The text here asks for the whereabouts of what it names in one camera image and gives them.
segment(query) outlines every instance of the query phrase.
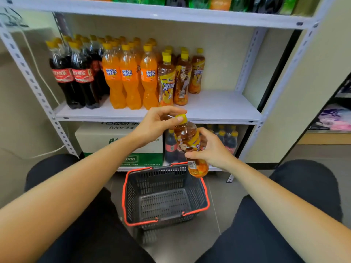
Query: leg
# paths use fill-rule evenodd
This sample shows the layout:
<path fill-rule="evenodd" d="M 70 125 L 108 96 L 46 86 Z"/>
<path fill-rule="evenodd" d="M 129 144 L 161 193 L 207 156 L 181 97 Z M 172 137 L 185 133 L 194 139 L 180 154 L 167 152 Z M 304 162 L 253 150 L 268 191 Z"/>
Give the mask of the leg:
<path fill-rule="evenodd" d="M 341 221 L 340 195 L 334 174 L 324 165 L 294 160 L 279 166 L 270 179 Z M 304 262 L 250 196 L 241 201 L 234 221 L 212 248 L 198 260 L 204 262 Z"/>
<path fill-rule="evenodd" d="M 79 159 L 71 154 L 59 154 L 37 163 L 28 173 L 25 191 L 30 190 L 56 173 L 77 163 Z M 38 260 L 39 263 L 84 261 L 86 255 L 95 262 L 112 256 L 135 262 L 154 262 L 130 236 L 119 220 L 111 193 L 103 188 L 76 221 L 49 247 Z"/>

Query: shopping basket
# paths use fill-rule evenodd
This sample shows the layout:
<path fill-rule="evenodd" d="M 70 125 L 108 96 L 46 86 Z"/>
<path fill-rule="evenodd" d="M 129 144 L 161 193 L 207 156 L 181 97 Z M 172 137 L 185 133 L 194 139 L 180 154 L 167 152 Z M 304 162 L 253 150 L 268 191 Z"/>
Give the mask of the shopping basket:
<path fill-rule="evenodd" d="M 156 229 L 191 220 L 209 206 L 204 180 L 188 172 L 187 162 L 137 169 L 126 175 L 122 208 L 128 226 Z"/>

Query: person's left hand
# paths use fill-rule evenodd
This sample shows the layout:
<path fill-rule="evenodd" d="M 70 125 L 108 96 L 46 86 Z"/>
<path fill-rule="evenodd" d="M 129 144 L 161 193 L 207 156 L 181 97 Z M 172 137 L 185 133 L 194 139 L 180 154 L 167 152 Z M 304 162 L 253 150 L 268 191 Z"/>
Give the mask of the person's left hand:
<path fill-rule="evenodd" d="M 138 140 L 138 147 L 154 141 L 160 137 L 166 129 L 173 129 L 183 118 L 172 118 L 177 114 L 186 114 L 187 110 L 174 106 L 151 108 L 141 123 L 131 132 Z"/>

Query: person's right arm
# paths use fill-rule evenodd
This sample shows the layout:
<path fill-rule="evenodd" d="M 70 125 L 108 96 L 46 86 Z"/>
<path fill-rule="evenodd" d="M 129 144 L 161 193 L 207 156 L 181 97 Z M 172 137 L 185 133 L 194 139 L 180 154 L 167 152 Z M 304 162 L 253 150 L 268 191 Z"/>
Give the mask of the person's right arm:
<path fill-rule="evenodd" d="M 235 158 L 215 134 L 199 131 L 207 139 L 206 149 L 186 157 L 233 174 L 305 262 L 351 262 L 351 230 Z"/>

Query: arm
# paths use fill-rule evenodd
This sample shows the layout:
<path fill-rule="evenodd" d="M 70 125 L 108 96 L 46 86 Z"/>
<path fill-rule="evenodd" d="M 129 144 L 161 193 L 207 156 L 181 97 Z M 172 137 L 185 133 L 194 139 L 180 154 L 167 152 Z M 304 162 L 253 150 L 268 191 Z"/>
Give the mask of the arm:
<path fill-rule="evenodd" d="M 204 159 L 232 173 L 305 262 L 351 262 L 351 230 L 231 155 L 204 128 L 206 149 L 186 157 Z"/>
<path fill-rule="evenodd" d="M 0 210 L 0 262 L 33 262 L 86 209 L 125 158 L 179 123 L 152 108 L 138 127 L 103 149 L 52 176 Z"/>

